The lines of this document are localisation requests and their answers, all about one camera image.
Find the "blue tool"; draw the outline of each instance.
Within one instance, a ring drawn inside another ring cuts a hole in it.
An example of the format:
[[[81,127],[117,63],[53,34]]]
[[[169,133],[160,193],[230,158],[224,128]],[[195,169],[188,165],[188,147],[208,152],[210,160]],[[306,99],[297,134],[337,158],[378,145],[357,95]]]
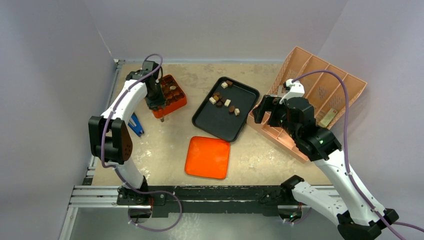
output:
[[[134,131],[135,134],[137,134],[137,136],[141,136],[142,134],[145,133],[145,131],[143,130],[142,125],[140,124],[139,119],[137,118],[136,114],[133,113],[131,118],[128,121],[128,126]]]

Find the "chocolate piece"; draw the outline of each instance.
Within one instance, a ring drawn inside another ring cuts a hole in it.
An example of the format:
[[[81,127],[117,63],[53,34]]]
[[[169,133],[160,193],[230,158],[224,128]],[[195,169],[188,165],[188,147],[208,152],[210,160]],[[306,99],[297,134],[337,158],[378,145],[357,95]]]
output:
[[[216,104],[217,103],[217,101],[213,97],[210,97],[209,98],[209,102],[211,102],[212,104]]]
[[[230,99],[227,99],[224,102],[224,106],[228,107],[230,105],[230,103],[231,103],[231,100]]]
[[[172,90],[173,95],[178,95],[180,93],[181,93],[181,89],[179,89],[179,88],[175,88],[174,90]]]

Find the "wooden tabletop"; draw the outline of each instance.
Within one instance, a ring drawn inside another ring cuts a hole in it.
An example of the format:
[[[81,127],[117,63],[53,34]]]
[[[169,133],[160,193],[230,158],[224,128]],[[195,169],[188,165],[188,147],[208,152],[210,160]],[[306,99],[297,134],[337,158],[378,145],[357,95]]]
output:
[[[140,64],[124,64],[116,85],[114,99],[130,71]],[[187,105],[155,118],[142,100],[135,114],[145,134],[138,137],[128,128],[132,159],[146,176],[149,185],[279,185],[292,175],[299,175],[311,185],[330,185],[327,177],[311,162],[301,163],[248,125],[231,143],[227,176],[223,180],[195,177],[185,173],[187,151],[194,136],[213,136],[192,124],[192,116],[212,86],[222,76],[229,77],[266,93],[280,70],[280,64],[164,64],[164,75],[172,75],[187,96]],[[119,186],[121,181],[109,169],[97,164],[92,185]]]

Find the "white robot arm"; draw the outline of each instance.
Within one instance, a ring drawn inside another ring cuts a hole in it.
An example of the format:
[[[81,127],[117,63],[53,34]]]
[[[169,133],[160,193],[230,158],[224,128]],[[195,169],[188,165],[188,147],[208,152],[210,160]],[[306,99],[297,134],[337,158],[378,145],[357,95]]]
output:
[[[289,79],[284,83],[284,88],[288,90],[285,95],[265,95],[253,109],[255,123],[260,124],[264,113],[271,112],[267,124],[287,131],[299,150],[328,177],[342,200],[335,200],[318,191],[297,175],[281,185],[286,197],[304,203],[324,215],[337,225],[346,240],[375,239],[386,227],[377,212],[391,225],[399,219],[396,211],[385,209],[352,167],[347,172],[341,144],[330,130],[316,125],[314,107],[302,97],[305,93],[302,84]],[[350,176],[375,208],[372,209],[356,190]]]
[[[149,109],[157,110],[165,106],[165,98],[158,81],[159,73],[154,72],[154,69],[159,69],[156,62],[144,61],[140,70],[127,76],[122,91],[112,105],[100,117],[92,116],[88,121],[91,153],[100,158],[103,129],[109,118],[107,131],[111,132],[112,136],[105,137],[102,164],[106,168],[109,166],[116,168],[123,179],[135,189],[141,188],[144,176],[137,170],[131,158],[133,143],[127,124],[143,99],[146,100]],[[123,183],[122,186],[129,188],[128,184]]]

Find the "white chocolate piece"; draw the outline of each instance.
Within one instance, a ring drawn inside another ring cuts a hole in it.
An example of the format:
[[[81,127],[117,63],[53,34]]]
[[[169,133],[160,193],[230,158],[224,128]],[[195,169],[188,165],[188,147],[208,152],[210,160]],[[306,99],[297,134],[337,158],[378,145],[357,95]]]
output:
[[[212,104],[216,104],[217,103],[217,101],[213,97],[210,97],[209,98],[209,102],[211,102]]]
[[[224,106],[228,107],[231,103],[230,99],[225,100]]]

